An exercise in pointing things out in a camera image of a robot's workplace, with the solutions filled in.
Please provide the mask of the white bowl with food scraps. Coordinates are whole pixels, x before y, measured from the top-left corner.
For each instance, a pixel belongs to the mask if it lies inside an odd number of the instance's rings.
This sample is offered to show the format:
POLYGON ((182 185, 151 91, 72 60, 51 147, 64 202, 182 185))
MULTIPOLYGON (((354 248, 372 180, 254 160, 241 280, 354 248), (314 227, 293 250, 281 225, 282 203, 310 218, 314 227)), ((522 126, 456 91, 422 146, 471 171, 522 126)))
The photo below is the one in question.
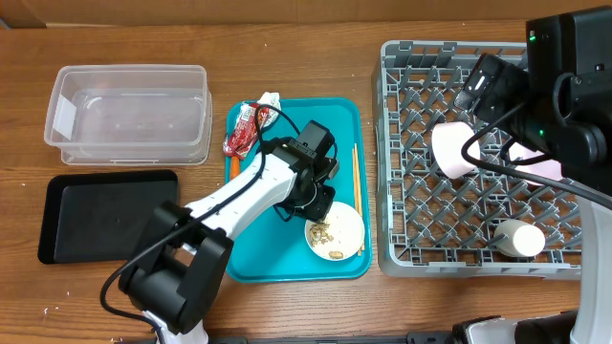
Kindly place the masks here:
POLYGON ((328 261, 342 261, 361 251, 365 227, 355 208, 333 202, 323 220, 306 221, 304 232, 307 245, 315 255, 328 261))

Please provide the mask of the pink bowl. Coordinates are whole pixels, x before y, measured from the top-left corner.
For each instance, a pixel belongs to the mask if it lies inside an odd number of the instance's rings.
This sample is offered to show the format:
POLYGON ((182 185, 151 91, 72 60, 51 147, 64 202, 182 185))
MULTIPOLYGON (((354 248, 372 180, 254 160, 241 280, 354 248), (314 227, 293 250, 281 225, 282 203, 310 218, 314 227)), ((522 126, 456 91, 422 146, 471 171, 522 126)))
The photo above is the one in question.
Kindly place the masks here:
POLYGON ((438 123, 432 128, 433 156, 441 171, 450 179, 458 179, 475 168, 461 154, 462 147, 472 136, 471 127, 462 121, 438 123))

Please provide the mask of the cream plastic cup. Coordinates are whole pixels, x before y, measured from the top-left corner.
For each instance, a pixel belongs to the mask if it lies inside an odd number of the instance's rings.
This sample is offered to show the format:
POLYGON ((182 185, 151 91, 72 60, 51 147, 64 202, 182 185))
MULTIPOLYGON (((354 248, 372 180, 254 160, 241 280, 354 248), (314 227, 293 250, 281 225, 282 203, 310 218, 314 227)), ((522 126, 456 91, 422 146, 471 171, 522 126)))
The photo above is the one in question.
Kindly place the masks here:
POLYGON ((495 245, 504 255, 523 258, 537 256, 545 247, 544 233, 531 224, 509 219, 495 228, 494 235, 505 235, 495 245))

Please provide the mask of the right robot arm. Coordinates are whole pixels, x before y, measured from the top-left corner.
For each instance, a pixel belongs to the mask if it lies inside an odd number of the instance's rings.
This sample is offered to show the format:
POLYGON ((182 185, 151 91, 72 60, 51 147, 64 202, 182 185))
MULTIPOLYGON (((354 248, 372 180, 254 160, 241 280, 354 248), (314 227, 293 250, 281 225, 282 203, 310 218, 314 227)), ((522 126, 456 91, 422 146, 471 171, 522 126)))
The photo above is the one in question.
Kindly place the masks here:
POLYGON ((579 308, 507 322, 483 319, 454 327, 477 343, 509 331, 513 343, 608 343, 611 340, 611 9, 601 6, 533 19, 526 24, 527 64, 482 54, 454 101, 486 127, 466 141, 462 157, 488 171, 574 195, 582 249, 579 308), (561 166, 564 182, 469 155, 498 128, 561 166))

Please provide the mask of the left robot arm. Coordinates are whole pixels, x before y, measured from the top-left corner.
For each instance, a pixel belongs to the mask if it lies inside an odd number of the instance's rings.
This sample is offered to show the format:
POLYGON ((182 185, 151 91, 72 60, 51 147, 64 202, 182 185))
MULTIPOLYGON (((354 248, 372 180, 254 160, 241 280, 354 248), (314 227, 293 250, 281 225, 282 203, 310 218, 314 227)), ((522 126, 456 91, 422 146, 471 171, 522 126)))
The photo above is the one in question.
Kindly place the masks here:
POLYGON ((201 321, 214 301, 238 236, 269 208, 319 222, 335 196, 327 185, 339 167, 332 139, 273 139, 215 193, 155 209, 133 257, 114 274, 140 309, 156 342, 204 339, 201 321))

